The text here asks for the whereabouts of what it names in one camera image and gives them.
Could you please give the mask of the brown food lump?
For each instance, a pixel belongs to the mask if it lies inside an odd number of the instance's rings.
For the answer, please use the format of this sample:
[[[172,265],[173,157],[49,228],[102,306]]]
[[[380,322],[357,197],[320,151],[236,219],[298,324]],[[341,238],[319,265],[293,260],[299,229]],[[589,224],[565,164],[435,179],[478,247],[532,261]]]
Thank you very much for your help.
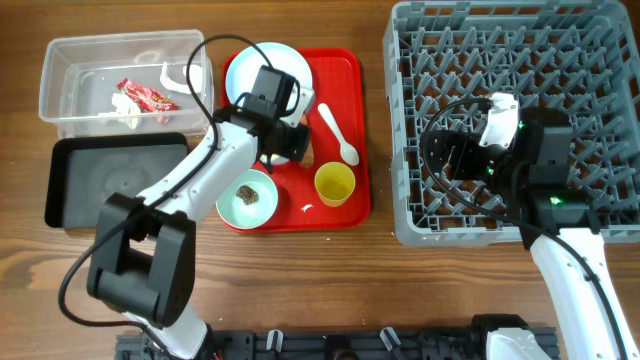
[[[235,195],[242,200],[244,205],[252,205],[259,201],[259,194],[248,185],[241,185]]]

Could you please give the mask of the mint green bowl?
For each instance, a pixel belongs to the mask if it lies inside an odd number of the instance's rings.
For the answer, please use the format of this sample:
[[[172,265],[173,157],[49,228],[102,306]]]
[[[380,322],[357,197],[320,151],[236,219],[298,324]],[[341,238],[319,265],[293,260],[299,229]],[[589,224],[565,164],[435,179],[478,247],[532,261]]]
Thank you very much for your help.
[[[259,201],[244,205],[235,193],[241,185],[248,185],[259,194]],[[216,210],[229,226],[250,230],[264,225],[275,213],[279,201],[274,181],[258,170],[248,170],[238,177],[219,197]]]

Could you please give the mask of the yellow plastic cup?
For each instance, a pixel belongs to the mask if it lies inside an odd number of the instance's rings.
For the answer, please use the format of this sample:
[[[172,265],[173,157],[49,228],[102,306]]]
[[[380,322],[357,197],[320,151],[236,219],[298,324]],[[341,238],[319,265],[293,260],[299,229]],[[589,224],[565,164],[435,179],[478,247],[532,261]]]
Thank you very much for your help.
[[[356,178],[351,168],[346,164],[328,162],[316,171],[314,187],[325,205],[339,207],[353,194]]]

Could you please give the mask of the white plastic film strip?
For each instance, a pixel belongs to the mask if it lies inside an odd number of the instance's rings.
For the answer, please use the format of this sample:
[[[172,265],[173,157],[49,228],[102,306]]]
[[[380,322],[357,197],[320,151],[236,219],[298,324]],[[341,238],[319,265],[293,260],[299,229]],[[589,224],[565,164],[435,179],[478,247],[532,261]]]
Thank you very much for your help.
[[[162,63],[159,81],[161,85],[173,92],[181,94],[190,94],[190,88],[193,88],[196,94],[202,91],[203,68],[199,65],[184,66],[182,68],[183,78],[175,80],[169,76],[168,64]]]

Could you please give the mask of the red snack wrapper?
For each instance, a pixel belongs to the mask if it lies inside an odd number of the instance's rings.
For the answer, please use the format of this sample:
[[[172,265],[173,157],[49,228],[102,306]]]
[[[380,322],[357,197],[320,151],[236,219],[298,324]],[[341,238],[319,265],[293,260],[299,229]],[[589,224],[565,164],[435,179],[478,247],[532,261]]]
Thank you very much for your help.
[[[134,83],[124,78],[117,84],[120,93],[128,95],[141,109],[142,114],[153,114],[153,118],[166,124],[169,121],[167,112],[177,111],[179,106],[155,89]]]

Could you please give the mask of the small light blue bowl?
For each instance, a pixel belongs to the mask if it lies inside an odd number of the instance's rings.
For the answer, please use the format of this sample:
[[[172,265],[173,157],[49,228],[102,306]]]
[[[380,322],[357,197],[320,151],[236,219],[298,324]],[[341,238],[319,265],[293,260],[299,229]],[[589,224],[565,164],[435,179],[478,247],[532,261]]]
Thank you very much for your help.
[[[266,155],[266,154],[263,154],[263,155],[260,157],[260,161],[261,161],[262,163],[264,163],[264,164],[266,164],[266,163],[267,163],[267,159],[268,159],[268,157],[267,157],[267,155]],[[287,159],[287,158],[282,157],[282,156],[277,155],[277,154],[272,154],[272,155],[269,157],[269,159],[270,159],[271,164],[272,164],[273,166],[283,165],[283,164],[286,164],[286,163],[288,162],[288,159]]]

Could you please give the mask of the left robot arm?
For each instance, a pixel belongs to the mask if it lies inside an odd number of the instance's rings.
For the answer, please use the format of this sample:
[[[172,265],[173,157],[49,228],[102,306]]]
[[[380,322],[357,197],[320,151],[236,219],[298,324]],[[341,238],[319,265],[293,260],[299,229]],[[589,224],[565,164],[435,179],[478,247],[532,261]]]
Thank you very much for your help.
[[[302,159],[311,130],[300,119],[314,100],[312,86],[264,65],[250,92],[209,114],[205,138],[167,176],[135,197],[110,196],[84,256],[88,294],[126,315],[161,355],[212,357],[210,327],[189,304],[196,225],[261,157]]]

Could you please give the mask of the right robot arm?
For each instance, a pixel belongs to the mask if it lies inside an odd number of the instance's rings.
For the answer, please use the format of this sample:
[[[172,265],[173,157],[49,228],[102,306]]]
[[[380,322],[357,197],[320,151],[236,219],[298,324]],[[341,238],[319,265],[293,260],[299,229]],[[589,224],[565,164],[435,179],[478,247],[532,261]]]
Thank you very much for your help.
[[[518,227],[523,246],[550,293],[572,359],[636,359],[635,344],[605,259],[595,207],[568,184],[572,129],[566,113],[505,109],[488,99],[481,134],[438,130],[438,111],[420,138],[427,173],[438,182],[450,166],[456,180],[477,180],[507,205],[487,216]]]

